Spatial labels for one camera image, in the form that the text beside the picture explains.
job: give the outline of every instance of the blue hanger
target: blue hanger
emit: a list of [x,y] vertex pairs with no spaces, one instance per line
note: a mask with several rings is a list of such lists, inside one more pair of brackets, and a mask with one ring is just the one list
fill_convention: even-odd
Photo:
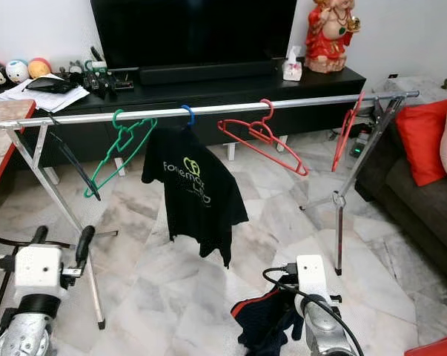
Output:
[[195,125],[195,114],[193,113],[192,109],[187,105],[182,105],[181,108],[188,111],[189,114],[191,115],[191,120],[189,122],[187,122],[187,126],[194,126]]

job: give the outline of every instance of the black t-shirt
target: black t-shirt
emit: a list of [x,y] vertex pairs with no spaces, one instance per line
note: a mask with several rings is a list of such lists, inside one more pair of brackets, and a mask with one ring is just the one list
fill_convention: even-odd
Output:
[[231,226],[248,221],[238,185],[223,163],[186,128],[157,128],[150,134],[142,181],[165,187],[170,239],[195,238],[200,256],[220,250],[231,259]]

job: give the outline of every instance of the white robot part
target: white robot part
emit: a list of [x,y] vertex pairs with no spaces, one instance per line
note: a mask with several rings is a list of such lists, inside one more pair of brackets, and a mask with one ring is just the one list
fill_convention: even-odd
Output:
[[[325,281],[325,270],[320,255],[297,256],[297,276],[299,290],[316,298],[321,304],[330,308],[331,300]],[[303,306],[304,297],[295,298],[296,310],[305,321],[306,341],[312,356],[356,356],[347,341],[343,327],[320,308],[308,301]]]
[[[306,294],[317,294],[325,300],[330,300],[322,257],[319,254],[304,254],[297,256],[296,262],[299,290]],[[303,296],[296,295],[296,310],[301,316],[304,316],[301,309],[303,299]]]
[[14,301],[29,294],[47,294],[63,300],[67,291],[60,286],[62,251],[53,245],[29,245],[16,255]]
[[18,314],[0,337],[0,356],[51,356],[46,330],[50,318],[45,314]]

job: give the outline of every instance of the dark clothing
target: dark clothing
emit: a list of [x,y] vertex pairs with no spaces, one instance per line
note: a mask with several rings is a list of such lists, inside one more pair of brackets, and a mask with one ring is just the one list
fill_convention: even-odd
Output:
[[[283,276],[281,283],[293,283]],[[304,319],[297,314],[294,293],[276,286],[264,296],[237,303],[231,315],[243,328],[238,342],[248,348],[247,356],[279,356],[281,346],[288,342],[284,331],[294,325],[293,340],[300,340]]]
[[164,183],[170,239],[195,238],[200,256],[220,250],[228,267],[231,226],[248,221],[238,185],[226,167],[186,128],[150,134],[142,181]]

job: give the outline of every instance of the gray sofa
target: gray sofa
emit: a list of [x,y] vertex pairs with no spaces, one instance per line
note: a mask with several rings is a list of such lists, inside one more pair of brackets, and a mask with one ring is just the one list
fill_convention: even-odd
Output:
[[447,275],[447,177],[418,187],[394,123],[357,177],[356,190],[375,199]]

